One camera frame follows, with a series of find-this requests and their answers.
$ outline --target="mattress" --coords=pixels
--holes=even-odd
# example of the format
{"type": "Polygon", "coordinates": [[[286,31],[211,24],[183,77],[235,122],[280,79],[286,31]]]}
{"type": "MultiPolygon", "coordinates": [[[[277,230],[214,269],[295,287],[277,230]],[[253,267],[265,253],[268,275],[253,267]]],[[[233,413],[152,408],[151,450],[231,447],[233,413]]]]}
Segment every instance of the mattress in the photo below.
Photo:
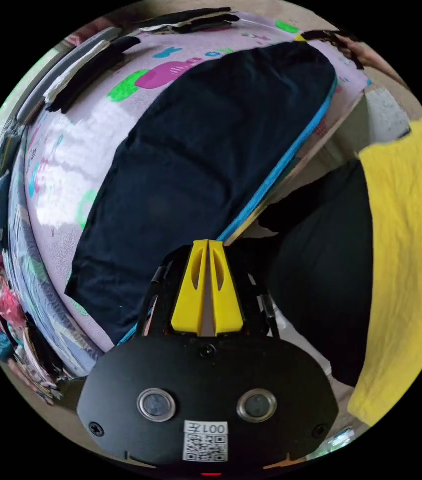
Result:
{"type": "MultiPolygon", "coordinates": [[[[16,188],[19,194],[13,191],[19,197],[13,201],[20,211],[10,210],[18,217],[13,220],[17,229],[10,227],[20,249],[16,262],[25,264],[22,277],[35,279],[30,289],[36,290],[39,300],[30,291],[25,301],[39,303],[34,308],[40,330],[81,371],[89,371],[101,352],[114,345],[64,290],[87,214],[116,148],[154,99],[193,65],[237,50],[291,41],[299,33],[272,19],[241,12],[238,16],[241,20],[228,27],[188,35],[136,33],[141,44],[129,50],[124,65],[105,73],[66,115],[43,111],[29,127],[26,151],[20,158],[24,176],[16,188]],[[31,252],[29,261],[24,259],[25,251],[31,252]]],[[[329,137],[368,84],[365,74],[333,47],[318,41],[310,44],[330,60],[338,85],[327,113],[281,180],[329,137]]],[[[244,222],[239,233],[248,223],[244,222]]]]}

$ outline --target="blue item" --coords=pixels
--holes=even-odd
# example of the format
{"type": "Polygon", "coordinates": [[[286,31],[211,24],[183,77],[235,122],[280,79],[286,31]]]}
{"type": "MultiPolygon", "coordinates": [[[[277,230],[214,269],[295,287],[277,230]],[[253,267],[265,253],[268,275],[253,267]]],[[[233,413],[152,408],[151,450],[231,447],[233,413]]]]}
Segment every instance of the blue item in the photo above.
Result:
{"type": "Polygon", "coordinates": [[[11,345],[6,334],[0,332],[0,360],[4,363],[8,358],[11,358],[14,353],[14,349],[11,345]]]}

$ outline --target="clothing pile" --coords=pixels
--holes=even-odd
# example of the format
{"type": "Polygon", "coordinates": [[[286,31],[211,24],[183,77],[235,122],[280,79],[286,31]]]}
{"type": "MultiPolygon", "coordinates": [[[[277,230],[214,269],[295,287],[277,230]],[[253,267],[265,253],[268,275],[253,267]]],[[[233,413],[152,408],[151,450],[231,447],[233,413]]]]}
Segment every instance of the clothing pile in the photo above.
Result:
{"type": "Polygon", "coordinates": [[[24,314],[8,282],[0,274],[0,361],[48,405],[62,399],[70,380],[62,361],[24,314]]]}

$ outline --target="white fabric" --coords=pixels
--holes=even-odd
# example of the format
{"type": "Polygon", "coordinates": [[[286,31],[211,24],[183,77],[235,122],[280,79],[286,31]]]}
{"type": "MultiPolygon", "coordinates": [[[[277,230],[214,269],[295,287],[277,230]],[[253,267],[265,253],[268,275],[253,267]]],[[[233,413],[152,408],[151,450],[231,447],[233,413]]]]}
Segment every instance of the white fabric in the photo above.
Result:
{"type": "Polygon", "coordinates": [[[56,97],[62,92],[76,73],[94,58],[98,53],[102,52],[111,44],[108,40],[100,41],[94,48],[92,48],[86,55],[73,63],[66,71],[64,71],[46,90],[43,97],[46,103],[50,104],[56,100],[56,97]]]}

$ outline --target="dark navy t-shirt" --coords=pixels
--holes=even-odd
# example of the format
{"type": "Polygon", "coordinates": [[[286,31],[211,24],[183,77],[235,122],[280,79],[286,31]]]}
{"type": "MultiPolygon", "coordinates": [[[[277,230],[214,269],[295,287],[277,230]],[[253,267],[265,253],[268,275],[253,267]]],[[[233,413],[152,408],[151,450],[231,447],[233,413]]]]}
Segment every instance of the dark navy t-shirt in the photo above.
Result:
{"type": "Polygon", "coordinates": [[[329,61],[301,42],[231,53],[177,79],[116,150],[65,293],[118,343],[163,258],[217,239],[272,186],[335,80],[329,61]]]}

